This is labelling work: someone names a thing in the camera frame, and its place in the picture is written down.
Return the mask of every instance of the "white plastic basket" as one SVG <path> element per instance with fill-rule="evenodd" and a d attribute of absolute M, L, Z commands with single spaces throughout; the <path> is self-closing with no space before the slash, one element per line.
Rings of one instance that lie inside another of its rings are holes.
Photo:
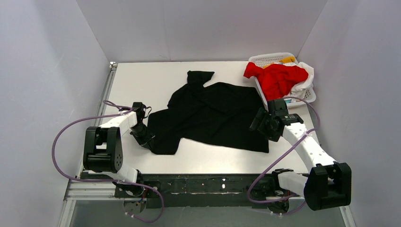
<path fill-rule="evenodd" d="M 294 57 L 294 55 L 291 53 L 286 53 L 286 52 L 261 54 L 261 55 L 250 57 L 248 61 L 253 62 L 253 63 L 255 63 L 256 66 L 263 68 L 264 66 L 269 65 L 271 63 L 279 62 L 281 59 L 286 58 L 286 57 Z M 262 98 L 265 108 L 267 109 L 267 101 L 262 92 L 261 85 L 259 84 L 259 81 L 256 77 L 253 77 L 253 78 L 256 81 L 256 85 L 258 87 L 258 93 Z M 312 84 L 312 87 L 309 88 L 305 94 L 305 100 L 309 103 L 314 102 L 316 100 L 316 94 L 312 88 L 313 88 L 313 84 Z M 305 105 L 305 103 L 304 102 L 287 103 L 288 107 L 295 107 L 295 106 L 300 106 L 300 105 Z"/>

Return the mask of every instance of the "gray wall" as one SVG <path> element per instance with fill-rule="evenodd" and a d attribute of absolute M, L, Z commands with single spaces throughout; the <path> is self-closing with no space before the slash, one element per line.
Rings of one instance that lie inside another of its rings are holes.
<path fill-rule="evenodd" d="M 329 0 L 298 60 L 315 67 L 320 141 L 353 171 L 358 226 L 401 222 L 401 2 Z"/>
<path fill-rule="evenodd" d="M 110 61 L 298 55 L 327 0 L 77 0 Z"/>
<path fill-rule="evenodd" d="M 0 1 L 0 226 L 57 226 L 67 179 L 51 145 L 67 123 L 96 113 L 108 62 L 75 0 Z M 62 136 L 75 175 L 81 123 Z"/>

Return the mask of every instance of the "black t-shirt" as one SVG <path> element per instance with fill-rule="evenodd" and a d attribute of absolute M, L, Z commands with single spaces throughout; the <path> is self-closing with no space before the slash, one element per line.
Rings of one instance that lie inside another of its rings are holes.
<path fill-rule="evenodd" d="M 264 136 L 249 131 L 256 113 L 263 107 L 256 89 L 222 82 L 203 87 L 213 74 L 189 71 L 188 83 L 173 93 L 168 109 L 150 114 L 148 129 L 155 134 L 153 153 L 175 154 L 181 138 L 269 152 Z"/>

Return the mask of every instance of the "white table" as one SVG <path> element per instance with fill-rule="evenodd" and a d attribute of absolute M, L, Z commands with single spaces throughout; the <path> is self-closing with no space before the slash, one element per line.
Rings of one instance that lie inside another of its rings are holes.
<path fill-rule="evenodd" d="M 114 77 L 109 100 L 118 105 L 131 106 L 133 102 L 143 102 L 151 106 L 153 112 L 167 108 L 171 95 L 186 84 L 189 70 L 214 71 L 212 80 L 239 86 L 256 87 L 253 79 L 243 77 L 247 61 L 199 61 L 199 62 L 151 62 L 120 63 Z M 117 110 L 107 107 L 105 114 L 115 114 Z M 313 128 L 306 105 L 290 108 L 306 124 Z M 269 153 L 226 148 L 181 139 L 175 155 L 155 155 L 139 146 L 126 133 L 122 136 L 124 162 L 144 174 L 259 174 L 291 147 L 281 138 L 269 141 Z M 297 173 L 308 173 L 298 154 L 293 151 L 273 169 L 291 168 Z"/>

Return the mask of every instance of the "purple hose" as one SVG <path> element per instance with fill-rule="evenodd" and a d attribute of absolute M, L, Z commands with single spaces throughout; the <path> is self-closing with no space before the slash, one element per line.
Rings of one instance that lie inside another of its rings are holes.
<path fill-rule="evenodd" d="M 307 104 L 309 107 L 311 107 L 311 109 L 314 111 L 314 113 L 315 113 L 315 115 L 316 115 L 316 118 L 317 118 L 317 127 L 306 131 L 307 134 L 309 134 L 309 133 L 311 133 L 311 132 L 313 132 L 313 131 L 316 131 L 316 130 L 320 127 L 320 117 L 319 117 L 319 115 L 317 114 L 315 108 L 314 108 L 310 103 L 308 103 L 307 101 L 305 101 L 305 100 L 303 100 L 303 99 L 301 99 L 301 98 L 298 98 L 298 97 L 288 96 L 288 97 L 285 97 L 285 98 L 295 98 L 295 99 L 299 99 L 299 100 L 301 100 L 302 102 L 306 103 L 306 104 Z M 286 197 L 283 197 L 283 198 L 279 198 L 279 199 L 275 199 L 275 200 L 263 200 L 263 201 L 259 201 L 259 200 L 253 200 L 253 199 L 251 199 L 251 191 L 252 191 L 253 187 L 265 176 L 265 174 L 266 174 L 269 170 L 271 170 L 279 161 L 281 161 L 283 158 L 285 158 L 285 156 L 287 156 L 291 151 L 293 151 L 306 137 L 307 137 L 307 135 L 304 135 L 303 137 L 301 137 L 300 140 L 298 140 L 288 151 L 286 151 L 282 156 L 280 156 L 276 161 L 274 161 L 269 167 L 267 167 L 267 169 L 265 169 L 265 170 L 263 171 L 263 173 L 261 173 L 261 174 L 254 180 L 254 182 L 252 182 L 251 186 L 249 187 L 248 191 L 246 192 L 246 197 L 248 198 L 249 201 L 251 201 L 251 202 L 253 202 L 253 203 L 271 203 L 271 202 L 278 202 L 278 201 L 287 200 L 287 199 L 289 199 L 289 198 L 291 198 L 291 197 L 296 196 L 296 194 L 292 194 L 292 195 L 289 195 L 289 196 L 286 196 Z M 305 205 L 305 202 L 302 203 L 301 206 L 299 206 L 297 209 L 295 209 L 295 210 L 293 210 L 293 211 L 291 211 L 291 212 L 285 213 L 285 214 L 283 214 L 283 215 L 289 215 L 289 214 L 295 213 L 295 212 L 297 212 L 298 210 L 300 210 L 304 205 Z"/>
<path fill-rule="evenodd" d="M 108 101 L 108 100 L 103 100 L 103 103 L 106 104 L 106 105 L 109 105 L 109 106 L 116 107 L 116 108 L 118 108 L 119 110 L 121 110 L 122 108 L 127 108 L 127 109 L 129 109 L 128 111 L 124 112 L 123 114 L 128 114 L 128 113 L 132 112 L 132 107 L 127 107 L 127 106 L 122 106 L 122 105 L 116 105 L 116 104 L 114 104 L 113 102 Z M 60 169 L 59 165 L 57 164 L 56 156 L 55 156 L 55 150 L 56 150 L 56 143 L 57 143 L 57 140 L 59 139 L 59 137 L 61 136 L 61 134 L 62 134 L 67 128 L 69 128 L 70 126 L 72 126 L 72 125 L 74 125 L 74 124 L 76 124 L 76 123 L 79 123 L 79 122 L 83 122 L 83 121 L 88 121 L 88 120 L 93 120 L 93 119 L 99 119 L 99 118 L 105 118 L 105 117 L 118 117 L 118 116 L 121 116 L 121 115 L 118 113 L 118 114 L 111 114 L 111 115 L 103 115 L 103 116 L 82 118 L 82 119 L 76 120 L 76 121 L 74 121 L 74 122 L 71 122 L 70 124 L 68 124 L 67 126 L 65 126 L 63 129 L 61 129 L 61 131 L 57 134 L 56 138 L 54 138 L 53 145 L 52 145 L 52 160 L 53 160 L 54 167 L 56 167 L 57 171 L 58 171 L 61 175 L 63 175 L 64 177 L 66 177 L 66 178 L 68 178 L 68 179 L 70 179 L 70 180 L 72 180 L 72 181 L 89 182 L 89 183 L 96 183 L 96 182 L 117 182 L 117 180 L 112 180 L 112 179 L 110 179 L 110 180 L 108 180 L 108 179 L 106 179 L 106 180 L 85 180 L 85 179 L 74 178 L 74 177 L 72 177 L 72 176 L 67 175 L 66 173 L 64 173 L 64 172 Z M 134 215 L 134 216 L 133 216 L 134 218 L 139 219 L 139 220 L 141 220 L 141 221 L 143 221 L 143 222 L 146 222 L 146 223 L 153 223 L 153 222 L 157 221 L 157 220 L 162 216 L 163 211 L 164 211 L 164 199 L 163 199 L 162 194 L 160 194 L 160 192 L 157 191 L 156 189 L 154 189 L 153 187 L 150 187 L 150 186 L 147 186 L 147 185 L 144 185 L 144 184 L 132 183 L 132 182 L 124 182 L 124 183 L 150 189 L 150 190 L 156 192 L 156 194 L 159 195 L 160 200 L 161 200 L 161 202 L 162 202 L 162 209 L 161 209 L 159 215 L 158 215 L 155 219 L 153 219 L 153 220 L 146 220 L 146 219 L 144 219 L 144 218 L 142 218 L 142 217 L 135 216 L 134 214 L 129 213 L 130 215 Z"/>

